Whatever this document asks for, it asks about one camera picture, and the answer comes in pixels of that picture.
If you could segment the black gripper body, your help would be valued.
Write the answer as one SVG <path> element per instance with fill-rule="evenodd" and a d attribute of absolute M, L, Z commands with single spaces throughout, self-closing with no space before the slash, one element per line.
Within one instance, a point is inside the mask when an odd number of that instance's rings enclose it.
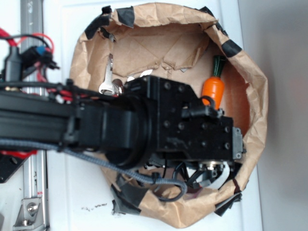
<path fill-rule="evenodd" d="M 125 94 L 152 103 L 157 145 L 147 165 L 172 168 L 192 189 L 219 189 L 235 172 L 243 135 L 214 101 L 204 105 L 189 85 L 150 75 L 127 82 Z"/>

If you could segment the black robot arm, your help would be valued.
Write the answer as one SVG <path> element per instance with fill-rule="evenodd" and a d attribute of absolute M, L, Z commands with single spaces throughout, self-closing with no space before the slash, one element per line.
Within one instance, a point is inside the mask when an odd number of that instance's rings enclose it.
<path fill-rule="evenodd" d="M 233 171 L 244 144 L 233 119 L 214 101 L 204 105 L 184 83 L 145 76 L 126 83 L 117 97 L 71 81 L 1 83 L 1 182 L 38 150 L 184 190 Z"/>

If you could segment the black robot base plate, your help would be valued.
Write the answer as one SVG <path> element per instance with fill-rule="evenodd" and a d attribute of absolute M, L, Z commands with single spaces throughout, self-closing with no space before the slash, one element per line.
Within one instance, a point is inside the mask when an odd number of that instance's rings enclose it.
<path fill-rule="evenodd" d="M 0 155 L 0 183 L 6 183 L 25 162 L 25 159 L 10 155 Z"/>

